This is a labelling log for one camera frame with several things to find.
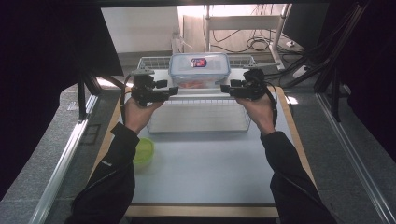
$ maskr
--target black sleeve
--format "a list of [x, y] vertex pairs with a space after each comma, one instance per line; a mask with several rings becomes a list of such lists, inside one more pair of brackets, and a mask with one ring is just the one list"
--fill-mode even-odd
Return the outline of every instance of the black sleeve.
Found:
[[271, 191], [282, 224], [337, 223], [322, 203], [294, 145], [282, 132], [261, 136], [274, 176]]
[[107, 154], [96, 166], [86, 188], [76, 197], [65, 223], [115, 223], [134, 196], [136, 133], [118, 123]]

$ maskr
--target aluminum rail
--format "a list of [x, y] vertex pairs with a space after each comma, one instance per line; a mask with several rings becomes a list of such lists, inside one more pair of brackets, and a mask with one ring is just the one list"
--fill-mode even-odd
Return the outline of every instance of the aluminum rail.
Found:
[[366, 190], [370, 200], [375, 207], [375, 210], [379, 214], [382, 223], [386, 224], [396, 224], [395, 216], [390, 211], [389, 205], [381, 193], [378, 185], [374, 182], [370, 173], [368, 172], [366, 166], [364, 165], [361, 157], [359, 156], [356, 148], [353, 146], [352, 142], [349, 140], [346, 131], [344, 130], [341, 123], [337, 122], [332, 116], [332, 112], [329, 110], [329, 102], [323, 96], [323, 93], [316, 94], [319, 104], [324, 111], [327, 119], [329, 120], [338, 140], [340, 141], [349, 161], [351, 162], [353, 168], [355, 169], [358, 178], [360, 179], [364, 189]]
[[55, 197], [59, 191], [59, 188], [64, 181], [64, 176], [66, 175], [70, 162], [76, 152], [78, 142], [81, 139], [85, 128], [87, 127], [88, 120], [96, 104], [97, 98], [97, 96], [91, 95], [88, 99], [87, 117], [83, 121], [79, 121], [78, 124], [75, 126], [73, 132], [71, 133], [66, 147], [64, 148], [64, 152], [59, 159], [51, 178], [49, 179], [48, 185], [46, 186], [43, 194], [41, 195], [40, 201], [38, 201], [37, 207], [35, 208], [32, 217], [30, 218], [29, 224], [41, 224], [45, 222], [47, 215], [49, 214], [52, 204], [55, 200]]

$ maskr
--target container lid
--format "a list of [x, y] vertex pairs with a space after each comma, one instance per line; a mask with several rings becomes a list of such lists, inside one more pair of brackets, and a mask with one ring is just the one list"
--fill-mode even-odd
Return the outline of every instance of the container lid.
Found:
[[142, 164], [151, 160], [154, 155], [154, 143], [148, 138], [140, 138], [136, 146], [134, 164]]
[[228, 76], [230, 62], [225, 53], [179, 53], [171, 57], [169, 74], [171, 76]]

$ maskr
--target floor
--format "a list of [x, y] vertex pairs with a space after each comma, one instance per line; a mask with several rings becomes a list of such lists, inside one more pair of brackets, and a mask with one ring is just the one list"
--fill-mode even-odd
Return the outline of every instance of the floor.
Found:
[[[266, 52], [254, 53], [258, 62], [270, 62], [271, 56]], [[125, 74], [135, 69], [138, 59], [142, 56], [169, 55], [169, 52], [151, 52], [144, 54], [123, 54], [120, 61]], [[298, 55], [284, 53], [284, 62], [298, 60]], [[275, 74], [273, 67], [263, 69], [265, 74]], [[282, 86], [293, 80], [292, 73], [275, 77], [271, 81]], [[305, 153], [316, 180], [319, 194], [323, 202], [337, 217], [339, 223], [347, 224], [379, 224], [395, 223], [385, 220], [384, 212], [378, 211], [378, 205], [388, 208], [390, 214], [396, 214], [396, 164], [385, 150], [372, 137], [370, 132], [360, 123], [347, 104], [345, 97], [340, 99], [340, 123], [334, 124], [328, 116], [326, 102], [330, 100], [327, 92], [313, 92], [316, 76], [285, 89], [291, 101], [290, 105], [297, 130], [301, 137]], [[72, 160], [64, 182], [50, 209], [46, 223], [63, 223], [70, 212], [70, 203], [84, 187], [92, 165], [107, 129], [112, 111], [117, 103], [120, 91], [107, 86], [101, 80], [103, 92], [92, 112], [87, 130], [82, 137], [74, 159]], [[27, 223], [34, 213], [47, 183], [50, 180], [58, 160], [67, 144], [70, 133], [78, 122], [78, 108], [73, 105], [77, 101], [77, 88], [73, 86], [61, 95], [61, 106], [49, 126], [46, 134], [36, 148], [33, 157], [28, 161], [20, 176], [14, 182], [6, 197], [0, 202], [0, 223]], [[340, 137], [340, 129], [346, 133], [347, 139]], [[274, 220], [232, 219], [223, 218], [160, 218], [160, 217], [128, 217], [121, 223], [275, 223]]]

